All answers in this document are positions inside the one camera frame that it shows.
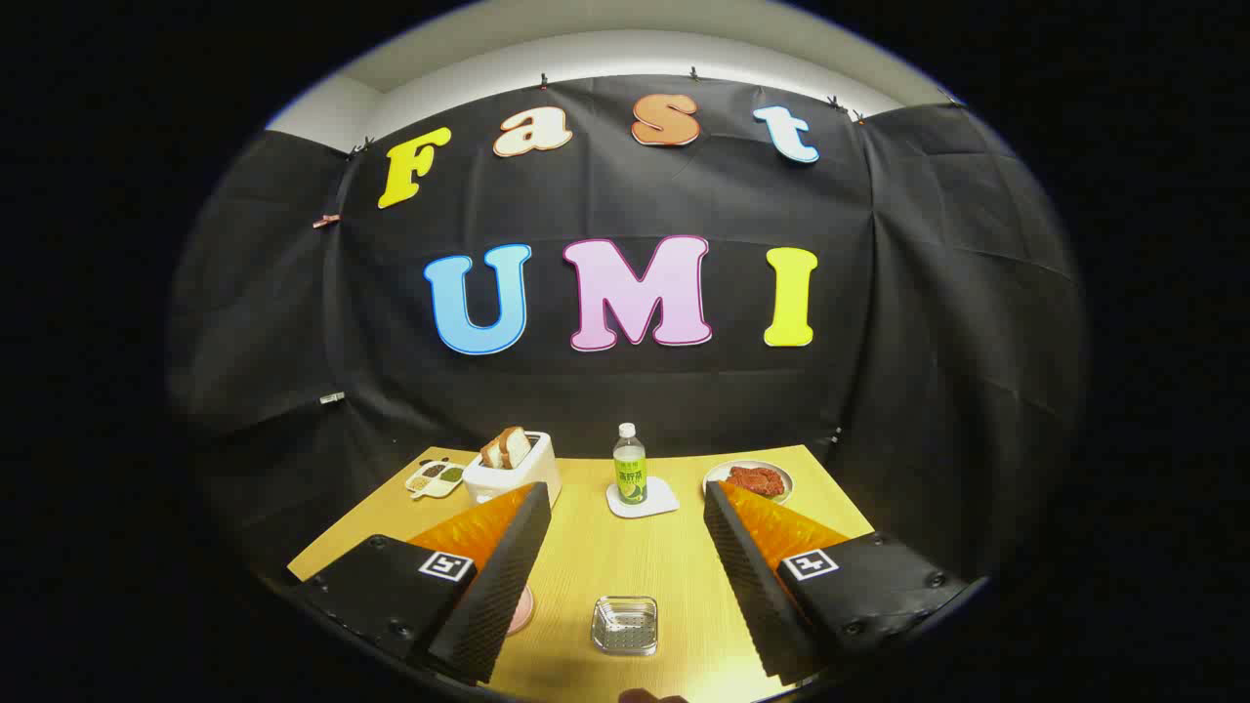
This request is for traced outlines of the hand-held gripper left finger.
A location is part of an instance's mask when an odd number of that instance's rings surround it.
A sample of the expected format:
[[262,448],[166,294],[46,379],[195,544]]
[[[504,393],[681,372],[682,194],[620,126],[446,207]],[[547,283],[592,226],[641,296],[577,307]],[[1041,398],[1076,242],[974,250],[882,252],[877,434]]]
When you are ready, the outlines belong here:
[[389,659],[488,683],[550,522],[548,484],[528,483],[409,540],[362,538],[294,593]]

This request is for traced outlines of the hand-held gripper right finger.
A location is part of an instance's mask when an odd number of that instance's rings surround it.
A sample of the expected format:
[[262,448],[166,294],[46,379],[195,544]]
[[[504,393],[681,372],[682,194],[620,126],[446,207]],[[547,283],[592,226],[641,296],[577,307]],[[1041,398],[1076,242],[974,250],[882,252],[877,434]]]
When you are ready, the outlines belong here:
[[970,595],[884,530],[842,535],[732,483],[708,484],[702,519],[762,668],[785,684],[888,658]]

